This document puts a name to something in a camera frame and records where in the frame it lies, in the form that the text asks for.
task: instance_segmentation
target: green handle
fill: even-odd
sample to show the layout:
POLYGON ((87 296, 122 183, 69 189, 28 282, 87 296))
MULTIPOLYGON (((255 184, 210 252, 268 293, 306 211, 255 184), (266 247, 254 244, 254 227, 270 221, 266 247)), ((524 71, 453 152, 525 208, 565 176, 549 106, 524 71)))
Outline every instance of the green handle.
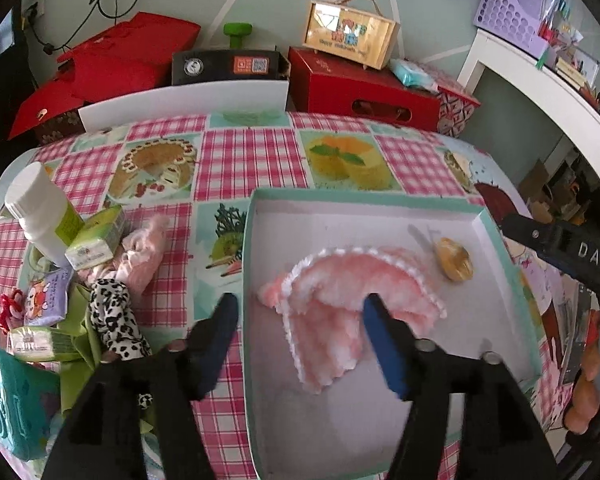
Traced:
POLYGON ((229 48, 242 48, 242 38, 251 34, 251 23, 225 23, 222 31, 229 37, 229 48))

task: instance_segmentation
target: purple package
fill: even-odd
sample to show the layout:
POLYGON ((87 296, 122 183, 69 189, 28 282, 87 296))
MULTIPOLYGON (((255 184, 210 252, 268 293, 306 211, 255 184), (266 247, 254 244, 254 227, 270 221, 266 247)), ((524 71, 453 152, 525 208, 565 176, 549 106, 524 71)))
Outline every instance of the purple package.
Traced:
POLYGON ((24 301, 24 324, 51 326, 66 317, 67 294, 74 270, 71 267, 50 272, 34 282, 24 301))

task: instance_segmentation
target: light blue package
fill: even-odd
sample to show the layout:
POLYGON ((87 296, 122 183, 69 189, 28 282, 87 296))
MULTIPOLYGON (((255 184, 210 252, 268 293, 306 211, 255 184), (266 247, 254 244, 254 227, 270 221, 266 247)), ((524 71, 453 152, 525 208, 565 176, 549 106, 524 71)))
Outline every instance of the light blue package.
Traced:
POLYGON ((391 59, 389 61, 389 69, 407 87, 417 86, 434 94, 438 93, 436 80, 411 61, 391 59))

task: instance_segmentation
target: wall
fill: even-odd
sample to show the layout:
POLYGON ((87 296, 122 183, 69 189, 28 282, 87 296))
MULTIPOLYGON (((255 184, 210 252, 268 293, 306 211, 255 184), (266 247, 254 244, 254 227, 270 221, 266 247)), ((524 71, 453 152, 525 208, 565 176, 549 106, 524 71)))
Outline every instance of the wall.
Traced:
MULTIPOLYGON (((24 7, 32 1, 24 0, 24 7)), ((120 0, 120 8, 126 8, 131 1, 120 0)), ((276 44, 284 50, 290 44, 301 42, 309 0, 234 0, 233 5, 227 3, 231 1, 139 0, 133 12, 147 10, 198 22, 203 27, 199 40, 202 45, 227 44, 221 25, 230 21, 253 23, 254 33, 247 46, 276 44), (214 30, 213 24, 219 27, 214 30)), ((471 22, 479 0, 394 0, 393 6, 392 0, 377 1, 385 14, 393 15, 402 23, 400 42, 408 56, 432 60, 451 75, 458 76, 475 36, 471 22)), ((574 24, 586 35, 582 42, 584 49, 600 60, 600 27, 579 0, 571 0, 571 4, 574 24)), ((360 5, 372 9, 364 1, 360 1, 360 5)), ((112 12, 113 0, 104 0, 104 6, 112 12)), ((45 14, 36 25, 38 35, 45 41, 62 44, 88 11, 88 0, 45 0, 45 14)), ((110 25, 111 20, 95 12, 72 44, 110 25)), ((55 71, 54 57, 46 56, 31 36, 29 39, 30 65, 36 78, 44 81, 55 71)), ((547 147, 555 145, 561 131, 522 94, 496 76, 485 76, 478 85, 477 95, 483 100, 484 107, 469 122, 466 138, 491 151, 496 161, 510 168, 506 171, 518 180, 524 168, 531 167, 536 158, 548 155, 547 147), (518 136, 519 142, 511 143, 511 136, 516 132, 522 132, 518 136)))

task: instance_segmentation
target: green box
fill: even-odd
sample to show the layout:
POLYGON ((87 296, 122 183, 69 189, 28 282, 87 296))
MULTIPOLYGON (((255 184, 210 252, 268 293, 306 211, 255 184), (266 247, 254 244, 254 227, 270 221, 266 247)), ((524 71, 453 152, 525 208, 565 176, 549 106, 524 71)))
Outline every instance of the green box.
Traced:
POLYGON ((122 238, 125 213, 115 205, 91 216, 64 253, 75 270, 88 269, 113 259, 122 238))

